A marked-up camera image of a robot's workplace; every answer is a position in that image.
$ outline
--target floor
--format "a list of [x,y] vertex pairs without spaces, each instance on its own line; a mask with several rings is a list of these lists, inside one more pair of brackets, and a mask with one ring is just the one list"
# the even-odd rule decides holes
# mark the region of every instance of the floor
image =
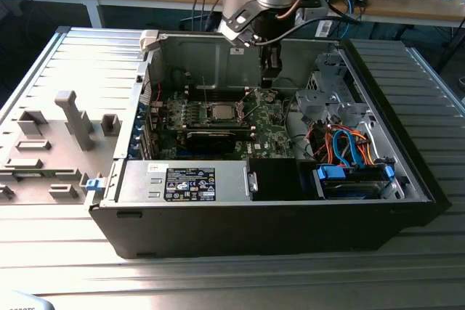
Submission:
[[[0,7],[13,9],[15,1],[4,0]],[[89,18],[83,6],[58,3],[19,3],[22,16],[11,12],[0,20],[0,105],[3,105],[21,78],[33,64],[58,25],[89,27]],[[104,7],[105,22],[109,28],[181,30],[189,28],[190,11],[171,9],[143,9],[131,7]],[[392,40],[399,25],[364,23],[359,28],[350,28],[346,37]],[[315,27],[298,32],[299,36],[310,37]],[[402,40],[416,47],[434,67],[438,57],[450,40],[448,28],[416,26],[408,29]],[[458,79],[463,76],[465,50],[460,49],[449,62],[441,76],[460,99],[465,91],[458,87]]]

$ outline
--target motherboard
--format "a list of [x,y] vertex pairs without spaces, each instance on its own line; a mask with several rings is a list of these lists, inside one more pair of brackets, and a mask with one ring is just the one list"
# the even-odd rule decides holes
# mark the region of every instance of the motherboard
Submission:
[[293,158],[283,98],[273,89],[186,89],[152,103],[154,158]]

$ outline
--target white label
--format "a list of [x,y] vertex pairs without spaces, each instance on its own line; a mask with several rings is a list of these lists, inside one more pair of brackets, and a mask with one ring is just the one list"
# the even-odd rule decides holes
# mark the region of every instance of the white label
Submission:
[[166,172],[167,169],[167,163],[149,163],[147,165],[147,172]]
[[230,50],[231,54],[244,54],[244,49],[239,49],[237,47],[232,47]]
[[326,38],[329,34],[329,30],[331,29],[332,24],[333,21],[320,21],[320,23],[318,23],[318,28],[315,36]]

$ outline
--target circuit board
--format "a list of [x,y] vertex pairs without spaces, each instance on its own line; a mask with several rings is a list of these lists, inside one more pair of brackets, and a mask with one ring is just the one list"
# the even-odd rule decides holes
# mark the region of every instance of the circuit board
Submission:
[[[158,105],[158,120],[153,138],[158,143],[160,159],[243,160],[247,158],[294,158],[283,125],[283,103],[277,91],[254,89],[237,102],[190,101],[175,91]],[[231,138],[226,152],[192,152],[189,137],[221,136]]]

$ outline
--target power supply label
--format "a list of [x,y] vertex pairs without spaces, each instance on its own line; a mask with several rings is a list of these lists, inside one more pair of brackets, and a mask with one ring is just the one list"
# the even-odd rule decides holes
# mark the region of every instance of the power supply label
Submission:
[[216,180],[214,168],[168,168],[165,201],[215,201]]

